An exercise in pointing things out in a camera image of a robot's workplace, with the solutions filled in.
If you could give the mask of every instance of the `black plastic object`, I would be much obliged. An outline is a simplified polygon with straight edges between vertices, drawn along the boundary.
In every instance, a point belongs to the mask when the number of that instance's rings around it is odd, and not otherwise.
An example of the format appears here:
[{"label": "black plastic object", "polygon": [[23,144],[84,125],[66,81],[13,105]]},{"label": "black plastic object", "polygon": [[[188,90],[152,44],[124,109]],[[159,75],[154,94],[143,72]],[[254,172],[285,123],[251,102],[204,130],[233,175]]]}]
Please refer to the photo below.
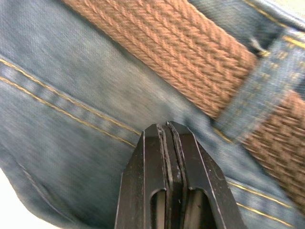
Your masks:
[{"label": "black plastic object", "polygon": [[143,131],[122,174],[115,229],[246,229],[219,166],[185,126]]}]

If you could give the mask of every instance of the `brown belt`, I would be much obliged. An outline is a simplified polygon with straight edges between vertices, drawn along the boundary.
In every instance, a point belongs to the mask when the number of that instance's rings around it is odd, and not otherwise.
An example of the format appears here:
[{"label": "brown belt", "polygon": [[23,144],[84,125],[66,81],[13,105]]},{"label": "brown belt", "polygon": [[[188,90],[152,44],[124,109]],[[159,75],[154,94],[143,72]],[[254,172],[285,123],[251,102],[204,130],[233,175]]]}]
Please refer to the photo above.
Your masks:
[{"label": "brown belt", "polygon": [[[211,118],[229,104],[256,56],[187,0],[63,0]],[[305,102],[290,91],[244,146],[305,213]]]}]

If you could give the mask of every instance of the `orange stitching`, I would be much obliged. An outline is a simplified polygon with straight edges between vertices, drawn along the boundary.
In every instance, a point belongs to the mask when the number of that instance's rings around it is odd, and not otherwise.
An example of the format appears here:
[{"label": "orange stitching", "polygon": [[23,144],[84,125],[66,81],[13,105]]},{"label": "orange stitching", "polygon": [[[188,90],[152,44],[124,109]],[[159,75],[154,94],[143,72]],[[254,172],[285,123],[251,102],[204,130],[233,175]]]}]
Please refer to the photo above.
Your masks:
[{"label": "orange stitching", "polygon": [[257,213],[257,214],[259,214],[259,215],[261,215],[261,216],[265,216],[265,217],[267,217],[267,218],[269,218],[269,219],[273,219],[273,220],[275,220],[275,221],[277,221],[277,222],[280,222],[280,223],[285,224],[286,226],[289,226],[289,227],[294,228],[294,226],[292,226],[291,224],[286,223],[286,222],[284,222],[284,221],[282,221],[282,220],[280,220],[280,219],[278,219],[278,218],[275,218],[275,217],[273,217],[273,216],[269,216],[269,215],[267,215],[267,214],[265,214],[265,213],[263,213],[263,212],[260,212],[260,211],[254,209],[254,208],[247,207],[247,206],[242,205],[242,204],[240,204],[240,203],[237,203],[237,205],[238,205],[238,206],[241,206],[241,207],[243,207],[243,208],[245,208],[245,209],[247,209],[247,210],[249,210],[249,211],[255,212],[255,213]]},{"label": "orange stitching", "polygon": [[233,143],[229,138],[227,138],[220,130],[218,130],[216,127],[213,127],[214,131],[226,142]]},{"label": "orange stitching", "polygon": [[295,44],[303,49],[305,49],[305,43],[304,42],[300,42],[300,41],[297,41],[295,40],[294,38],[292,37],[288,37],[288,36],[283,36],[283,39],[287,42],[290,42],[292,44]]},{"label": "orange stitching", "polygon": [[122,138],[120,138],[120,137],[118,137],[118,136],[112,135],[112,134],[108,133],[107,131],[105,131],[105,130],[103,130],[103,129],[100,129],[100,128],[98,128],[98,127],[96,127],[96,126],[94,126],[94,125],[92,125],[92,124],[90,124],[90,123],[88,123],[88,122],[86,122],[86,121],[83,121],[83,120],[81,120],[81,119],[79,119],[79,118],[77,118],[77,117],[71,115],[70,113],[68,113],[68,112],[66,112],[66,111],[64,111],[64,110],[62,110],[62,109],[60,109],[60,108],[54,106],[53,104],[50,104],[49,102],[47,102],[47,101],[45,101],[45,100],[43,100],[43,99],[37,97],[36,95],[32,94],[31,92],[29,92],[29,91],[26,90],[25,88],[23,88],[23,87],[21,87],[21,86],[15,84],[15,83],[13,83],[12,81],[9,81],[8,79],[3,78],[2,76],[0,76],[0,80],[2,80],[2,81],[4,81],[4,82],[6,82],[6,83],[8,83],[8,84],[10,84],[10,85],[12,85],[12,86],[18,88],[19,90],[23,91],[24,93],[29,94],[29,95],[32,96],[33,98],[37,99],[39,102],[41,102],[41,103],[43,103],[43,104],[46,104],[46,105],[48,105],[48,106],[54,108],[55,110],[57,110],[57,111],[59,111],[59,112],[64,113],[65,115],[69,116],[70,118],[72,118],[72,119],[74,119],[74,120],[76,120],[76,121],[78,121],[78,122],[80,122],[80,123],[82,123],[82,124],[84,124],[84,125],[87,125],[87,126],[93,128],[93,129],[95,129],[95,130],[98,130],[98,131],[100,131],[101,133],[104,133],[104,134],[106,134],[106,135],[108,135],[108,136],[110,136],[110,137],[112,137],[112,138],[114,138],[114,139],[116,139],[116,140],[119,140],[119,141],[121,141],[121,142],[127,143],[128,145],[130,145],[130,146],[132,146],[132,147],[135,147],[135,146],[134,146],[133,144],[131,144],[130,142],[128,142],[128,141],[126,141],[126,140],[124,140],[124,139],[122,139]]},{"label": "orange stitching", "polygon": [[22,73],[23,75],[25,75],[25,76],[28,77],[29,79],[33,80],[34,82],[40,84],[41,86],[43,86],[43,87],[45,87],[45,88],[47,88],[47,89],[49,89],[50,91],[56,93],[57,95],[59,95],[60,97],[66,99],[66,100],[68,100],[69,102],[73,103],[74,105],[79,106],[79,107],[81,107],[81,108],[83,108],[83,109],[85,109],[85,110],[87,110],[87,111],[89,111],[89,112],[91,112],[91,113],[93,113],[93,114],[95,114],[95,115],[101,117],[101,118],[104,118],[104,119],[106,119],[106,120],[108,120],[108,121],[110,121],[110,122],[112,122],[112,123],[115,123],[116,125],[118,125],[118,126],[120,126],[120,127],[122,127],[122,128],[125,128],[125,129],[127,129],[127,130],[130,130],[130,131],[136,133],[137,135],[141,135],[141,133],[139,133],[138,131],[136,131],[136,130],[134,130],[134,129],[132,129],[132,128],[130,128],[130,127],[128,127],[128,126],[122,124],[122,123],[119,123],[119,122],[117,122],[117,121],[115,121],[115,120],[113,120],[113,119],[111,119],[111,118],[109,118],[109,117],[107,117],[107,116],[105,116],[105,115],[102,115],[102,114],[100,114],[100,113],[98,113],[98,112],[92,110],[91,108],[88,108],[88,107],[84,106],[83,104],[78,103],[77,101],[74,101],[74,100],[70,99],[69,97],[65,96],[65,95],[62,94],[62,93],[59,93],[59,92],[56,91],[54,88],[51,88],[50,86],[48,86],[48,85],[42,83],[41,81],[37,80],[37,79],[34,78],[33,76],[31,76],[31,75],[25,73],[23,70],[21,70],[21,69],[18,68],[17,66],[15,66],[15,65],[13,65],[13,64],[11,64],[11,63],[9,63],[9,62],[7,62],[7,61],[1,59],[1,58],[0,58],[0,62],[2,62],[3,64],[5,64],[6,66],[9,66],[9,67],[11,67],[11,68],[17,70],[18,72]]},{"label": "orange stitching", "polygon": [[266,196],[266,195],[264,195],[264,194],[262,194],[262,193],[253,191],[253,190],[248,189],[248,188],[246,188],[246,187],[243,187],[243,186],[241,186],[241,185],[232,183],[232,182],[230,182],[230,181],[228,181],[228,184],[233,185],[233,186],[235,186],[235,187],[237,187],[237,188],[240,188],[240,189],[242,189],[242,190],[248,191],[248,192],[250,192],[250,193],[253,193],[253,194],[255,194],[255,195],[264,197],[264,198],[269,199],[269,200],[271,200],[271,201],[274,201],[274,202],[276,202],[276,203],[278,203],[278,204],[280,204],[280,205],[283,205],[283,206],[286,207],[286,208],[291,208],[291,206],[289,206],[289,205],[287,205],[287,204],[285,204],[285,203],[283,203],[283,202],[281,202],[281,201],[279,201],[279,200],[277,200],[277,199],[274,199],[274,198],[269,197],[269,196]]}]

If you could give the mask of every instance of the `woven fabric belt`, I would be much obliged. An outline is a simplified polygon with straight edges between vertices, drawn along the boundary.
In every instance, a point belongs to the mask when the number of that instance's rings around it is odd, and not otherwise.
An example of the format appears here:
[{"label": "woven fabric belt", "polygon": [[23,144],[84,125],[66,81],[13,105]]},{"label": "woven fabric belt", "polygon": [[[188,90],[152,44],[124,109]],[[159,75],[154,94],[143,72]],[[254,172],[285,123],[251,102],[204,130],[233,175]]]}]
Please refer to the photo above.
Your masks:
[{"label": "woven fabric belt", "polygon": [[[256,56],[186,0],[63,0],[211,118],[227,107]],[[289,91],[244,146],[305,213],[305,103]]]}]

